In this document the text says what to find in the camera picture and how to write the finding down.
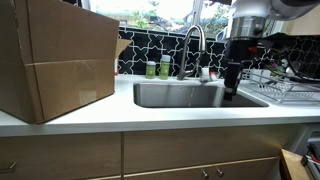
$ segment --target white countertop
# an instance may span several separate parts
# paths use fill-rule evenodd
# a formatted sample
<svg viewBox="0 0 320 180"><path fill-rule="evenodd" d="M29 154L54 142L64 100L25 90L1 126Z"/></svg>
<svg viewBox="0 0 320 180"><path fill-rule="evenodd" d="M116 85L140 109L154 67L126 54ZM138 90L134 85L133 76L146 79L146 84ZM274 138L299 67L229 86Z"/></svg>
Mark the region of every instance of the white countertop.
<svg viewBox="0 0 320 180"><path fill-rule="evenodd" d="M245 87L239 91L267 102L269 107L142 108L133 102L133 84L139 82L200 84L194 78L164 81L157 77L148 80L144 76L119 75L115 94L43 125L28 125L0 111L0 137L320 122L320 106L282 105ZM206 85L213 84L222 85L223 80Z"/></svg>

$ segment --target green bottle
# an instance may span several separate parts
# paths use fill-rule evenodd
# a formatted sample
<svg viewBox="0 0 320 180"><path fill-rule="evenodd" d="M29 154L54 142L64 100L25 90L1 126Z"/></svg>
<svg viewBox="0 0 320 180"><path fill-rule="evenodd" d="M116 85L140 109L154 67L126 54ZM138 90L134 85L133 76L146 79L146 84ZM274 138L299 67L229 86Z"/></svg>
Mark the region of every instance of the green bottle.
<svg viewBox="0 0 320 180"><path fill-rule="evenodd" d="M153 79L156 74L156 63L154 61L147 62L146 78Z"/></svg>
<svg viewBox="0 0 320 180"><path fill-rule="evenodd" d="M167 80L169 75L170 68L170 59L169 55L162 55L161 58L161 70L160 70L160 79Z"/></svg>

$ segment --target sink basin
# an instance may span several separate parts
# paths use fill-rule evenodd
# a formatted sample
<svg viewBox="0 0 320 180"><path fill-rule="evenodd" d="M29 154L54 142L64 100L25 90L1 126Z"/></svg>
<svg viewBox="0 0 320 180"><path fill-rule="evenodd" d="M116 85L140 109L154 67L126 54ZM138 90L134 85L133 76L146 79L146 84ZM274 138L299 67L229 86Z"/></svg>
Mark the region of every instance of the sink basin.
<svg viewBox="0 0 320 180"><path fill-rule="evenodd" d="M268 107L268 104L241 93L231 102L225 101L224 87L218 85L139 83L133 89L134 103L146 108Z"/></svg>

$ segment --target cabinet door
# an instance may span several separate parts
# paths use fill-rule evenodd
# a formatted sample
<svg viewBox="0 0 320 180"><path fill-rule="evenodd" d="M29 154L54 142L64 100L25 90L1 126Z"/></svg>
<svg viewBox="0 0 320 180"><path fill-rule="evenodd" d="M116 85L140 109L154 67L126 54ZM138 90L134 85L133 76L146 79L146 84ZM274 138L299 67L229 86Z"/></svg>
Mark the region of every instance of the cabinet door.
<svg viewBox="0 0 320 180"><path fill-rule="evenodd" d="M269 180L278 158L237 161L211 166L189 167L166 171L125 175L124 180Z"/></svg>
<svg viewBox="0 0 320 180"><path fill-rule="evenodd" d="M270 180L273 179L274 170L278 167L278 158L213 165L212 178L221 180Z"/></svg>
<svg viewBox="0 0 320 180"><path fill-rule="evenodd" d="M223 127L124 133L124 173L274 157L296 125Z"/></svg>
<svg viewBox="0 0 320 180"><path fill-rule="evenodd" d="M120 175L120 133L0 138L0 179L83 179Z"/></svg>

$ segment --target dish rack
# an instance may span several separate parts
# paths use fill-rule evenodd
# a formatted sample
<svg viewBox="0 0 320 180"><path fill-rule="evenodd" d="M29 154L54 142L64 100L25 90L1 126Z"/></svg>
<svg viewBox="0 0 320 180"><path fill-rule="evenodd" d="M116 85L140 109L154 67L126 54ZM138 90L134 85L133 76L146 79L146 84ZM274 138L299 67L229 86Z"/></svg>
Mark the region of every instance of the dish rack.
<svg viewBox="0 0 320 180"><path fill-rule="evenodd" d="M300 84L281 77L265 77L249 69L243 70L242 78L249 81L244 87L279 103L320 104L320 88L312 84Z"/></svg>

